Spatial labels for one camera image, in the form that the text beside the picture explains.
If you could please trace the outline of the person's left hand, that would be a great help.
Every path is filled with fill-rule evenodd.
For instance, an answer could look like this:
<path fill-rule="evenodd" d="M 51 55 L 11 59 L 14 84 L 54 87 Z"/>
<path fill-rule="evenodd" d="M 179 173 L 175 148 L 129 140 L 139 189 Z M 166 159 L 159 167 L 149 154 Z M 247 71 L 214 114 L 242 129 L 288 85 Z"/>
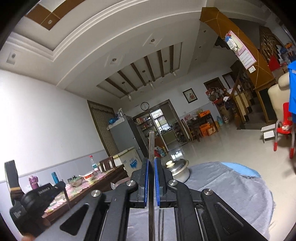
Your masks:
<path fill-rule="evenodd" d="M 24 235 L 22 241 L 34 241 L 36 238 L 32 235 Z"/>

